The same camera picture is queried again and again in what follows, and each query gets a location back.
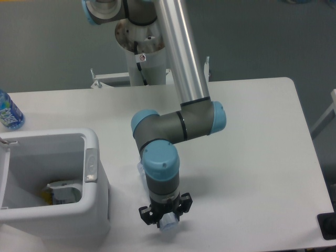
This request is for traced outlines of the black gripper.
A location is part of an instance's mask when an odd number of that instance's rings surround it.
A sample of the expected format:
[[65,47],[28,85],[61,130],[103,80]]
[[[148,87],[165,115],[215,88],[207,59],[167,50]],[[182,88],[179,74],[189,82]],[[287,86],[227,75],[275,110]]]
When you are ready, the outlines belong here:
[[184,213],[188,213],[193,200],[190,193],[180,193],[176,195],[157,195],[149,194],[151,204],[149,206],[142,206],[139,208],[141,219],[147,225],[156,225],[160,228],[160,219],[164,214],[173,212],[177,221]]

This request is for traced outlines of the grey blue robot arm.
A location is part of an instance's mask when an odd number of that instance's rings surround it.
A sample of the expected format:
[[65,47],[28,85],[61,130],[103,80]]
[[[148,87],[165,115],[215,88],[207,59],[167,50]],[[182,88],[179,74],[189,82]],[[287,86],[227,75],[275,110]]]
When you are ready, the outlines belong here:
[[161,115],[155,110],[137,112],[132,135],[141,159],[149,206],[139,209],[148,225],[165,230],[189,212],[192,198],[179,189],[180,158],[177,143],[223,130],[226,114],[212,101],[200,66],[184,1],[83,1],[89,23],[116,22],[115,38],[127,59],[130,84],[166,83],[170,65],[180,110]]

